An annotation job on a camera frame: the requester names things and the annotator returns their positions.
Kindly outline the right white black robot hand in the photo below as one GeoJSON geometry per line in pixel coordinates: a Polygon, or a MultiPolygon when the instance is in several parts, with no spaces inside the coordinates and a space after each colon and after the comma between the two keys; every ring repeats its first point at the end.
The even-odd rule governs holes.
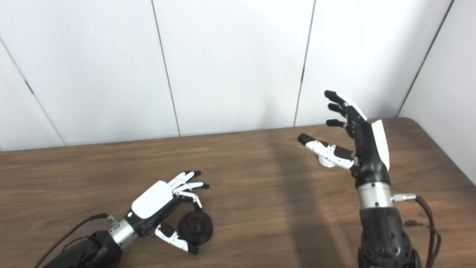
{"type": "Polygon", "coordinates": [[[345,129],[355,143],[354,151],[331,145],[305,133],[298,136],[299,143],[319,159],[330,163],[331,167],[350,170],[355,178],[355,187],[368,183],[391,185],[388,143],[382,120],[370,123],[357,104],[341,93],[325,90],[324,95],[330,100],[328,109],[345,119],[327,120],[326,125],[345,129]]]}

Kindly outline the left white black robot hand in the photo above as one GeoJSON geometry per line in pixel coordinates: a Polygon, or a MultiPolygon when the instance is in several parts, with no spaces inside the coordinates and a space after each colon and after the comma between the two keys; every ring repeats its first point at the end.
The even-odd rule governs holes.
{"type": "Polygon", "coordinates": [[[203,209],[200,198],[192,190],[209,189],[210,186],[204,182],[190,182],[199,175],[199,170],[185,171],[168,182],[159,180],[134,200],[125,217],[133,233],[140,238],[155,235],[183,251],[196,255],[198,246],[167,224],[165,219],[185,202],[194,204],[196,211],[203,209]]]}

